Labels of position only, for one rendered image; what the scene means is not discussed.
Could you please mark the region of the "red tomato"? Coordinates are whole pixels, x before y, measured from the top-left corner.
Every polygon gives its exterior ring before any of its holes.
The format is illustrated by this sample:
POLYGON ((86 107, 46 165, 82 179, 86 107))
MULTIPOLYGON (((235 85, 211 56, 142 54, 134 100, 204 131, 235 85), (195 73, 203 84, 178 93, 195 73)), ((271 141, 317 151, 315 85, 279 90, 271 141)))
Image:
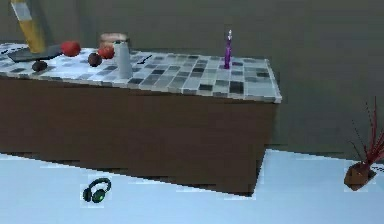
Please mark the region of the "red tomato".
POLYGON ((81 47, 76 41, 66 41, 61 44, 61 50, 65 56, 75 57, 80 53, 81 47))

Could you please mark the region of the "brown cabinet with tiled top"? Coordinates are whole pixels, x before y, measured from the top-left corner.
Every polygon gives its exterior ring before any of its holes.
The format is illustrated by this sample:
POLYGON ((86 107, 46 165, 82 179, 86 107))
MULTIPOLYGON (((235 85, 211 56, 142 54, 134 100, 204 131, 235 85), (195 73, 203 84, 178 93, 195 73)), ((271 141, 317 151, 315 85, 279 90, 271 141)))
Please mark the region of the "brown cabinet with tiled top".
POLYGON ((35 72, 0 44, 0 153, 238 195, 254 191, 281 94, 266 59, 83 49, 35 72), (153 55, 145 64, 137 64, 153 55))

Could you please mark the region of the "purple candle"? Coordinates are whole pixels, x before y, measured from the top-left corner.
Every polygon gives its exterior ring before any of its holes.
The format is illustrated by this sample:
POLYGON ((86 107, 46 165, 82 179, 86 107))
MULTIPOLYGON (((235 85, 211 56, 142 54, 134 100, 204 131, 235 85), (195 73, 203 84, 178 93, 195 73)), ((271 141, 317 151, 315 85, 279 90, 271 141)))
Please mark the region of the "purple candle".
POLYGON ((232 42, 232 30, 228 31, 227 39, 226 39, 226 48, 225 48, 225 56, 224 56, 224 69, 230 68, 230 60, 231 60, 231 42, 232 42))

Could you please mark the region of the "grey bottle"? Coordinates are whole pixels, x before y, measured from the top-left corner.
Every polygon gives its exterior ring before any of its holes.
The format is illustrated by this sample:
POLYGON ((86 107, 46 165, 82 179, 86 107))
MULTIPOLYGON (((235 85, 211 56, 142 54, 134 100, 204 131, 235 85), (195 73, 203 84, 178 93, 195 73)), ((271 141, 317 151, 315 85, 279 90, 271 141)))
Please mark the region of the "grey bottle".
POLYGON ((132 65, 130 62, 130 52, 126 41, 115 41, 115 62, 121 79, 128 79, 133 76, 132 65))

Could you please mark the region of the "red apple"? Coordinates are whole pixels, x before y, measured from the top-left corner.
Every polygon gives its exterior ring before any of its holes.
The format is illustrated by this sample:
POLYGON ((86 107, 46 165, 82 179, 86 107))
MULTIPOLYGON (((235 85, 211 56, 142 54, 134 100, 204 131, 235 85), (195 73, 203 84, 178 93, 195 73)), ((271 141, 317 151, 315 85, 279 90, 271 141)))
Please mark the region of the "red apple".
POLYGON ((114 57, 114 48, 111 46, 102 47, 99 48, 97 53, 103 58, 103 59, 112 59, 114 57))

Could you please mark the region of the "brown round bread loaf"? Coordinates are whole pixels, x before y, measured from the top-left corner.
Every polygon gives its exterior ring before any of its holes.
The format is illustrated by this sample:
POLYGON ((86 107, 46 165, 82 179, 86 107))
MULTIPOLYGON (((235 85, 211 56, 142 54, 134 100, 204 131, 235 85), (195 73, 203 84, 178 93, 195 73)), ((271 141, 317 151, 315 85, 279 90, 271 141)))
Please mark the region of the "brown round bread loaf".
POLYGON ((116 41, 129 42, 129 38, 123 33, 103 33, 100 35, 99 47, 112 47, 116 41))

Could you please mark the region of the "dark brown round fruit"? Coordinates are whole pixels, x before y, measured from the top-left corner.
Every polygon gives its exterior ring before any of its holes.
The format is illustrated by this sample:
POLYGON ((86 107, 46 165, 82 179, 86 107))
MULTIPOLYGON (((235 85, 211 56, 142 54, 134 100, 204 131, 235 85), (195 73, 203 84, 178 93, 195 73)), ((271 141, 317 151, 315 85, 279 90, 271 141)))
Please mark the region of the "dark brown round fruit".
POLYGON ((97 53, 91 53, 88 56, 88 63, 92 67, 97 67, 102 63, 102 58, 97 53))

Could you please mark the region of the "black and green headphones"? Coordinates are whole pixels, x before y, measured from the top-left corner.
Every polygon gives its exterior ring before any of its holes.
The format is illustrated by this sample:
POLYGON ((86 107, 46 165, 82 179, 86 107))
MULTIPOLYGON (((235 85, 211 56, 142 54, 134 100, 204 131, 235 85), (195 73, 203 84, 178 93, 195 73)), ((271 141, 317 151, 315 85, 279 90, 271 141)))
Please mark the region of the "black and green headphones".
POLYGON ((97 178, 93 180, 82 193, 82 198, 85 202, 100 203, 104 200, 106 194, 111 190, 112 183, 108 178, 97 178), (106 188, 93 190, 99 184, 105 184, 106 188))

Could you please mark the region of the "dark brown potato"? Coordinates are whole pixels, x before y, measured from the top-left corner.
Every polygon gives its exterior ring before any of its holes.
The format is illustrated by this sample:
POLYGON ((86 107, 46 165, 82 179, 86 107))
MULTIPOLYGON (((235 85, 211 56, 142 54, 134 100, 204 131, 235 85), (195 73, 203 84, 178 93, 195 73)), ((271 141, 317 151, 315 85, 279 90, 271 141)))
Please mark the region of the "dark brown potato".
POLYGON ((32 65, 32 69, 35 72, 40 72, 45 70, 48 67, 47 63, 45 61, 35 61, 32 65))

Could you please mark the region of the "dark grey flat tray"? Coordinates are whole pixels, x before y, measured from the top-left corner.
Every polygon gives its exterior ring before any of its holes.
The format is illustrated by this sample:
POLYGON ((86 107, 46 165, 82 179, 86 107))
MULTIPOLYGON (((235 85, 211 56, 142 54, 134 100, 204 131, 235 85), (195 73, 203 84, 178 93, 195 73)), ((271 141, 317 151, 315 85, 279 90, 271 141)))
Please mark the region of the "dark grey flat tray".
POLYGON ((29 48, 21 48, 16 51, 10 51, 8 57, 15 63, 30 62, 36 60, 50 60, 62 54, 59 45, 52 45, 45 48, 41 53, 32 53, 29 48))

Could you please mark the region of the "red plant in brown pot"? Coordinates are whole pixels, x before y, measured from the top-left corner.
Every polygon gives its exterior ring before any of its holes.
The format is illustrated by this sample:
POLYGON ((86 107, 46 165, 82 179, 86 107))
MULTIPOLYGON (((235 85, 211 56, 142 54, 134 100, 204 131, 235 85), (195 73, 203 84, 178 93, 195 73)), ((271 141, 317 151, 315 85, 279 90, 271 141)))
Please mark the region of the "red plant in brown pot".
POLYGON ((344 177, 344 184, 352 191, 357 191, 366 186, 376 176, 376 172, 372 170, 372 165, 384 158, 384 127, 378 129, 377 98, 374 98, 372 110, 369 110, 369 106, 366 106, 366 111, 370 125, 368 142, 363 143, 358 130, 355 130, 362 145, 364 156, 361 156, 356 145, 352 143, 360 161, 351 165, 344 177))

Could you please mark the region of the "yellow and grey post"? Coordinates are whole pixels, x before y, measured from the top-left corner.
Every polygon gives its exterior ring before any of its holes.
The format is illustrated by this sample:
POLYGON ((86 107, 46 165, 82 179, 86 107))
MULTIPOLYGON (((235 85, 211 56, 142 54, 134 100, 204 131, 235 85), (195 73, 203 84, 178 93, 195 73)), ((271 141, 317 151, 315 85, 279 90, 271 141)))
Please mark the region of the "yellow and grey post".
POLYGON ((33 20, 26 0, 10 0, 10 4, 30 51, 32 53, 43 52, 45 50, 45 42, 42 31, 33 20))

